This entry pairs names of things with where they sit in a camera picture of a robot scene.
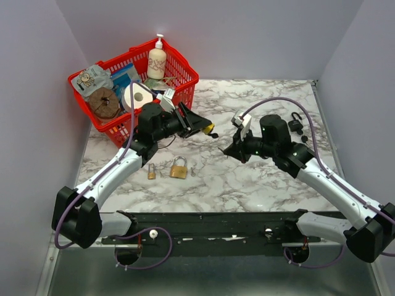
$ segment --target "white knob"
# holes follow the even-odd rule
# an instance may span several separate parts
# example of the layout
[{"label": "white knob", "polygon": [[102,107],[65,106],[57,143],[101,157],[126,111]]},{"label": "white knob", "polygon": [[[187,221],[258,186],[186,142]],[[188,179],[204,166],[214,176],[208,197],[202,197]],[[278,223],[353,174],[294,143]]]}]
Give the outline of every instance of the white knob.
[{"label": "white knob", "polygon": [[151,239],[155,239],[157,236],[158,236],[158,232],[157,232],[155,229],[153,229],[153,230],[151,230],[151,231],[149,232],[149,237],[150,237]]}]

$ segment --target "black padlock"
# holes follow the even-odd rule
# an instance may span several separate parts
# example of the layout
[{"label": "black padlock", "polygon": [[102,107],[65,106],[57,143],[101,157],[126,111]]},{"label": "black padlock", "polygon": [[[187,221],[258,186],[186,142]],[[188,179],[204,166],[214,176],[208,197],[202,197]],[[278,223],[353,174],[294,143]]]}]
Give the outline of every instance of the black padlock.
[{"label": "black padlock", "polygon": [[298,119],[295,118],[295,115],[297,117],[299,117],[300,120],[302,120],[302,117],[298,113],[292,112],[291,116],[292,116],[293,120],[288,122],[289,129],[292,132],[294,132],[294,131],[297,132],[297,134],[303,134],[303,130],[302,130],[303,125]]}]

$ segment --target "white marble tabletop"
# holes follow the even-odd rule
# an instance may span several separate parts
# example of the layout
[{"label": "white marble tabletop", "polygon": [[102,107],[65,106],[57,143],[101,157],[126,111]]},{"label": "white marble tabletop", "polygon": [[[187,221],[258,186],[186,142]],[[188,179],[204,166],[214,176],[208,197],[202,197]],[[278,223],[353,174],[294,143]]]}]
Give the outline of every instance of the white marble tabletop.
[{"label": "white marble tabletop", "polygon": [[[263,98],[283,96],[300,102],[311,114],[317,134],[319,152],[324,162],[335,169],[335,161],[326,136],[317,103],[308,81],[283,80],[201,80],[195,89],[193,111],[215,123],[212,139],[197,134],[189,139],[177,138],[160,149],[150,163],[156,166],[156,179],[148,180],[148,166],[131,175],[109,197],[102,212],[262,212],[294,211],[298,208],[325,211],[335,210],[320,194],[307,185],[280,171],[270,159],[251,157],[247,164],[226,158],[218,148],[231,143],[235,127],[230,120],[239,109]],[[276,101],[261,105],[251,112],[252,131],[259,136],[259,118],[265,114],[279,114],[289,121],[291,112],[302,114],[291,103]],[[307,119],[303,116],[304,134],[309,137]],[[300,136],[292,134],[293,141]],[[159,143],[165,146],[165,139]],[[89,136],[79,176],[86,181],[102,168],[117,152],[116,146],[93,127]],[[188,177],[173,179],[168,175],[173,159],[184,156],[188,160]],[[190,168],[195,176],[190,175]]]}]

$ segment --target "gray wall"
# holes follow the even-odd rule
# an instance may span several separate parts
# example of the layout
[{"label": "gray wall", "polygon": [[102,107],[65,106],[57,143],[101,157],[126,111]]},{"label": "gray wall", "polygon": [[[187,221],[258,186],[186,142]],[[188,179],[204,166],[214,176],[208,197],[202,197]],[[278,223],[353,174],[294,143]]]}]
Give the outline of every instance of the gray wall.
[{"label": "gray wall", "polygon": [[162,32],[201,78],[317,79],[362,0],[57,0],[90,63]]},{"label": "gray wall", "polygon": [[[395,203],[395,2],[365,0],[318,85],[347,180]],[[395,252],[395,243],[388,248]],[[382,257],[395,295],[395,259]]]},{"label": "gray wall", "polygon": [[88,127],[66,78],[86,60],[53,0],[0,10],[0,287],[34,295],[57,191],[73,185]]}]

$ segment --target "brass padlock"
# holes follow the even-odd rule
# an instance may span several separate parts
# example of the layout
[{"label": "brass padlock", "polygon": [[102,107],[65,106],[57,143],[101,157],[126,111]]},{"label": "brass padlock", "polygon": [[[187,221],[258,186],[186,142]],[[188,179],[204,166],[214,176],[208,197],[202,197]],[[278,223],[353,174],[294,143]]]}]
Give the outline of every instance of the brass padlock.
[{"label": "brass padlock", "polygon": [[148,165],[148,180],[153,180],[156,178],[156,174],[155,174],[155,164],[150,163]]},{"label": "brass padlock", "polygon": [[[178,159],[184,160],[184,166],[176,165]],[[172,168],[170,169],[170,177],[171,178],[178,178],[178,179],[185,179],[187,172],[188,172],[188,169],[186,167],[186,158],[182,157],[182,156],[177,156],[174,159]]]}]

